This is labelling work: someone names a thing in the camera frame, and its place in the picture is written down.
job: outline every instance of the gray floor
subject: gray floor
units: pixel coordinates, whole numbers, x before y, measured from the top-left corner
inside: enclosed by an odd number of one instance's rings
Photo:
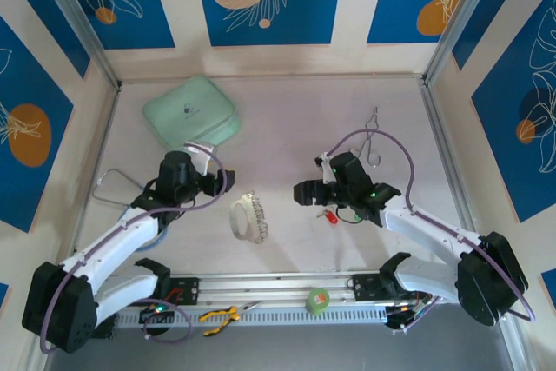
[[[197,329],[186,344],[160,345],[145,341],[139,330],[127,330],[113,341],[90,341],[72,355],[55,354],[47,369],[499,371],[512,368],[498,328],[483,327],[461,308],[439,306],[408,335],[392,335],[382,325],[266,328],[232,325],[212,338],[204,338]]]

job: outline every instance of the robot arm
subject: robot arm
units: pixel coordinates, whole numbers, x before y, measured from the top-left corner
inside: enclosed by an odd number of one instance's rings
[[[159,176],[148,183],[116,225],[59,265],[45,262],[40,266],[31,282],[23,327],[36,335],[41,333],[47,307],[62,280],[67,284],[50,317],[46,340],[68,353],[84,345],[94,329],[120,309],[148,297],[163,299],[169,292],[170,270],[162,264],[145,258],[119,275],[113,273],[183,213],[150,214],[151,210],[180,208],[200,192],[215,196],[223,187],[224,176],[224,192],[231,189],[234,171],[219,171],[217,176],[207,173],[209,159],[203,153],[169,152]]]
[[[381,268],[380,286],[373,291],[402,297],[410,292],[441,296],[458,302],[475,320],[488,326],[517,301],[502,277],[467,242],[487,252],[523,294],[527,281],[513,251],[502,235],[481,236],[457,228],[415,206],[394,187],[373,183],[359,159],[347,152],[315,159],[322,168],[322,180],[301,182],[294,187],[294,199],[312,204],[351,208],[364,221],[407,236],[437,255],[443,263],[425,262],[406,253],[393,256]],[[446,229],[455,231],[449,235]]]

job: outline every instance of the green tape roll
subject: green tape roll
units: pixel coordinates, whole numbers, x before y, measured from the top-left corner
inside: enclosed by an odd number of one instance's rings
[[[311,315],[320,315],[330,304],[330,295],[324,288],[315,288],[309,293],[305,308]]]

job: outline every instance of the mint green case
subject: mint green case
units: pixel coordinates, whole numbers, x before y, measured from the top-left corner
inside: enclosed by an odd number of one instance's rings
[[[155,136],[170,150],[183,149],[185,142],[218,145],[242,126],[234,104],[203,76],[192,77],[151,100],[142,112]]]

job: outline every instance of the pliers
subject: pliers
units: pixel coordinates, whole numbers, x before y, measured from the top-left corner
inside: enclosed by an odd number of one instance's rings
[[[213,310],[211,312],[205,313],[204,315],[202,315],[199,318],[200,321],[206,321],[209,317],[220,316],[220,315],[229,315],[229,318],[226,319],[224,321],[224,323],[222,325],[220,325],[218,328],[213,329],[213,330],[207,330],[207,331],[203,332],[203,335],[205,335],[205,336],[214,336],[216,334],[219,334],[232,321],[239,321],[244,313],[248,312],[252,308],[256,308],[261,303],[262,303],[262,301],[252,301],[248,304],[244,304],[243,306],[241,306],[239,308],[237,306],[232,306],[227,310]]]

